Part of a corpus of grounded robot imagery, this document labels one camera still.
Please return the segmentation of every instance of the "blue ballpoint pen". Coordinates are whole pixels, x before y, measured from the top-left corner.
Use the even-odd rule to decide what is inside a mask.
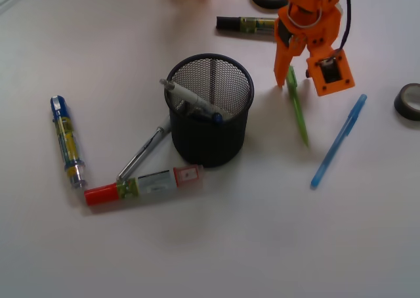
[[[368,97],[366,95],[361,95],[359,100],[354,105],[353,109],[350,111],[350,114],[347,117],[346,123],[344,124],[343,128],[341,129],[340,133],[338,134],[337,138],[334,140],[333,145],[328,150],[327,155],[325,156],[323,162],[321,163],[320,168],[315,174],[315,177],[312,179],[310,186],[312,188],[317,188],[319,183],[321,182],[324,173],[327,171],[329,164],[331,163],[332,159],[334,158],[335,153],[339,149],[343,139],[350,134],[354,124],[356,123],[360,110],[363,108],[365,101]]]

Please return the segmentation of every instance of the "black cable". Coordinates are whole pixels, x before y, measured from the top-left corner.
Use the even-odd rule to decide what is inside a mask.
[[[343,38],[341,40],[340,49],[341,51],[344,47],[344,44],[347,42],[348,34],[350,33],[350,25],[352,23],[352,1],[346,0],[347,2],[347,22],[346,22],[346,30],[344,31]]]

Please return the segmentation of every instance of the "pen holder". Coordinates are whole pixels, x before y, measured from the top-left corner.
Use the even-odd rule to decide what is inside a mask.
[[[178,153],[187,162],[204,167],[230,161],[242,148],[248,110],[254,99],[254,85],[246,69],[223,55],[199,54],[176,65],[167,80],[232,115],[222,123],[198,121],[188,115],[189,104],[165,91]]]

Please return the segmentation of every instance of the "red marker cap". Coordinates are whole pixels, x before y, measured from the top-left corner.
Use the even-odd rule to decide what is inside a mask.
[[[119,200],[117,184],[113,183],[100,188],[86,190],[85,199],[88,206]]]

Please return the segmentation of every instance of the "white marker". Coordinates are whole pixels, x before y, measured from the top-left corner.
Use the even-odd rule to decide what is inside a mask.
[[[177,83],[173,81],[160,79],[159,82],[165,86],[166,90],[179,96],[181,99],[187,101],[192,106],[197,106],[198,108],[205,110],[210,115],[213,115],[214,113],[220,113],[223,119],[230,119],[232,117],[232,114],[230,114],[229,112],[223,109],[220,109],[218,106],[211,104],[210,102],[198,96],[196,93],[193,93],[191,90],[188,90],[187,88],[181,85],[178,85]]]

